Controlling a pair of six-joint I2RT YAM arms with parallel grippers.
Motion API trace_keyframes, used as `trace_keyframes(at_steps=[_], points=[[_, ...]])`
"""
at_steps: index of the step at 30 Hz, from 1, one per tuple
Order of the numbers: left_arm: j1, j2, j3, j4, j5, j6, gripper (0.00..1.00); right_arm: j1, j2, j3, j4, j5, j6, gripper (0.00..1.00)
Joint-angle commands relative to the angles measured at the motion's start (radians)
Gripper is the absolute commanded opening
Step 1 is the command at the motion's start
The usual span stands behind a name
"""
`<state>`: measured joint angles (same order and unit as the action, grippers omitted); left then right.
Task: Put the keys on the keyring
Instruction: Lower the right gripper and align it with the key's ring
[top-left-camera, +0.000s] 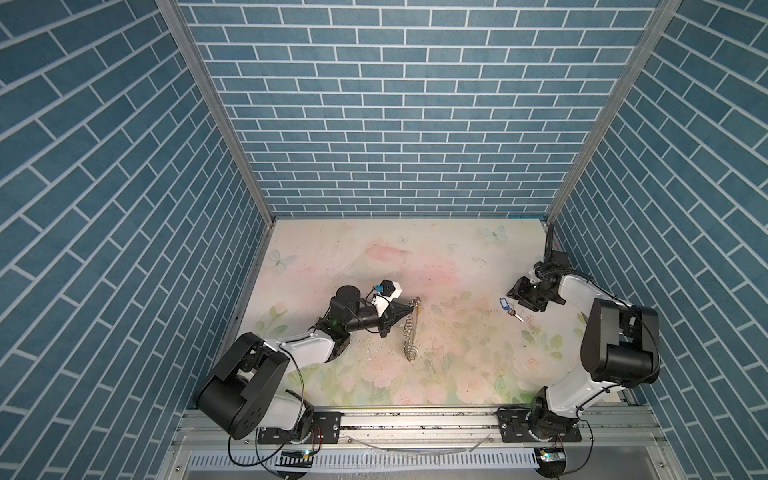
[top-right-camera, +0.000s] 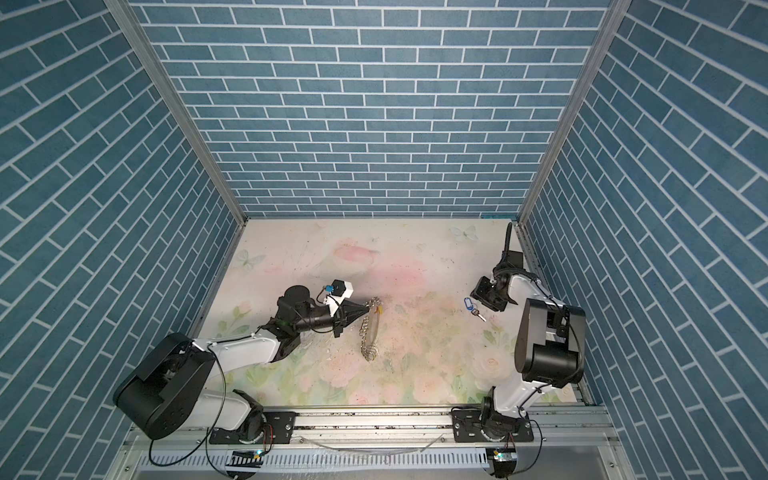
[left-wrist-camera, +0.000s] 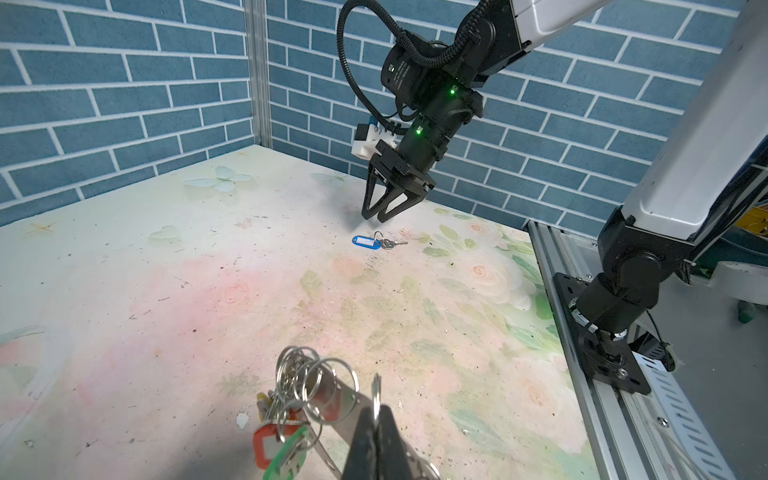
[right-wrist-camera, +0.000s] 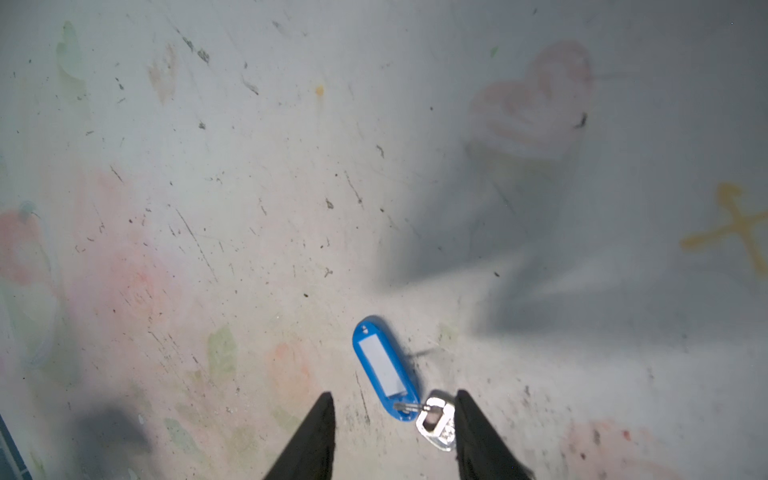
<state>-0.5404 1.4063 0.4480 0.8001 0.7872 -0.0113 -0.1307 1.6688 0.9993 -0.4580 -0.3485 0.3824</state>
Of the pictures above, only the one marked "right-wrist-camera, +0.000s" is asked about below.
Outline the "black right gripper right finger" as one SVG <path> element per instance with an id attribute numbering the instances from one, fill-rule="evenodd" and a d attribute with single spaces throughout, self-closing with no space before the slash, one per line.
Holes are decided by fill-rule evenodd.
<path id="1" fill-rule="evenodd" d="M 532 472 L 518 461 L 472 396 L 455 397 L 456 452 L 461 480 L 529 480 Z"/>

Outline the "blue tagged key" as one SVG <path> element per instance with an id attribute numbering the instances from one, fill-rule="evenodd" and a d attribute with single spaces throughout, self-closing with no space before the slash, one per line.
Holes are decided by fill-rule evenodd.
<path id="1" fill-rule="evenodd" d="M 455 400 L 442 390 L 422 397 L 416 376 L 383 319 L 368 316 L 354 328 L 352 345 L 384 410 L 394 419 L 415 425 L 432 446 L 450 452 L 456 447 Z"/>

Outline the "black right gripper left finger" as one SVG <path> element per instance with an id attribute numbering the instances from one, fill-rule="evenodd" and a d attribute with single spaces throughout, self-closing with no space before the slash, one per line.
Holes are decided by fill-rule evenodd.
<path id="1" fill-rule="evenodd" d="M 330 392 L 323 392 L 264 479 L 331 479 L 335 433 L 334 400 Z"/>

